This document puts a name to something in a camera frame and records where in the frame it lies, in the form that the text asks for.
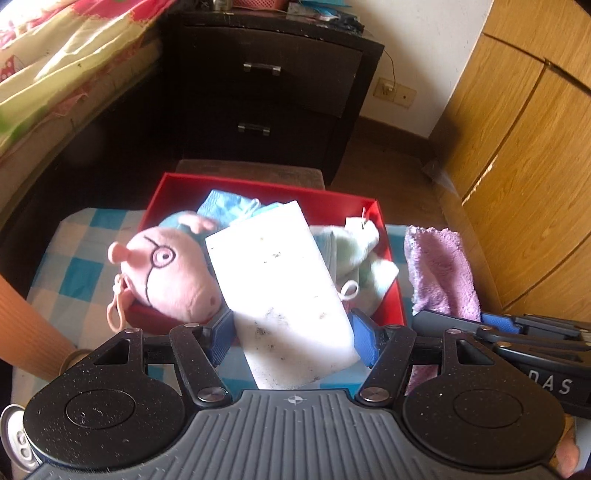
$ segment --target dirty white sponge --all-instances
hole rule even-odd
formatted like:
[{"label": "dirty white sponge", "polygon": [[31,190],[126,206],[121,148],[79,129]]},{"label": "dirty white sponge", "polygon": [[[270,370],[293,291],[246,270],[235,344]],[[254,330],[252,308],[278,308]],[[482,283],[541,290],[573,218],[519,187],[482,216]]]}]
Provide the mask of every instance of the dirty white sponge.
[{"label": "dirty white sponge", "polygon": [[232,225],[206,243],[259,388],[298,388],[359,359],[297,202]]}]

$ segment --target red tray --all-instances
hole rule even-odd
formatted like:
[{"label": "red tray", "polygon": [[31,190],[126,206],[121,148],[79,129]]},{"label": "red tray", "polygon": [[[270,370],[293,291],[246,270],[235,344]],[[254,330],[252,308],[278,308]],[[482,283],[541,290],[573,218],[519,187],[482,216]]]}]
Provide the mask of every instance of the red tray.
[{"label": "red tray", "polygon": [[[344,226],[347,217],[361,216],[365,208],[365,217],[379,230],[379,243],[374,252],[386,260],[392,260],[388,234],[377,200],[257,181],[165,173],[139,224],[139,231],[157,226],[168,215],[181,210],[197,210],[213,189],[258,198],[263,204],[296,200],[309,225]],[[166,335],[170,329],[181,324],[138,302],[130,307],[126,317],[130,325],[154,335]],[[398,281],[394,282],[372,318],[379,325],[405,324]]]}]

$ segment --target metal can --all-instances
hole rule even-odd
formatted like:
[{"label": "metal can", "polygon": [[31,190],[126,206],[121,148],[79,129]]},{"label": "metal can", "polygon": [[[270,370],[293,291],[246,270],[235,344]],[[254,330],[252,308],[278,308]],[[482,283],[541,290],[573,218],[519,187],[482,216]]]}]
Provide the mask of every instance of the metal can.
[{"label": "metal can", "polygon": [[60,375],[63,374],[66,370],[70,367],[76,365],[80,360],[84,357],[90,355],[93,350],[88,350],[87,348],[79,348],[78,350],[74,350],[70,355],[66,357],[60,367]]},{"label": "metal can", "polygon": [[22,426],[22,416],[25,409],[20,405],[9,405],[0,416],[0,438],[10,460],[22,470],[32,472],[39,466],[33,454],[25,429]]}]

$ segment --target dark wooden dresser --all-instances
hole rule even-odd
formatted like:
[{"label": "dark wooden dresser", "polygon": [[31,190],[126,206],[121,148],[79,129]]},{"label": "dark wooden dresser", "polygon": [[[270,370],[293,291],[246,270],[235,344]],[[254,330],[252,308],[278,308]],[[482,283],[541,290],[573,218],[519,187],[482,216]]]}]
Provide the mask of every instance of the dark wooden dresser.
[{"label": "dark wooden dresser", "polygon": [[279,12],[185,9],[161,29],[178,155],[314,167],[332,181],[383,45]]}]

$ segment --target pig hand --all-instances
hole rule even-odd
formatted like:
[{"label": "pig hand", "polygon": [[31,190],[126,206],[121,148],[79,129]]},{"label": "pig hand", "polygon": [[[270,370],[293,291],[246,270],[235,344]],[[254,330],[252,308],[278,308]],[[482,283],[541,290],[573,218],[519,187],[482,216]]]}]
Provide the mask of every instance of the pig hand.
[{"label": "pig hand", "polygon": [[202,217],[196,213],[185,213],[178,218],[181,225],[188,226],[191,231],[197,235],[202,232],[214,230],[217,223],[209,218]]}]

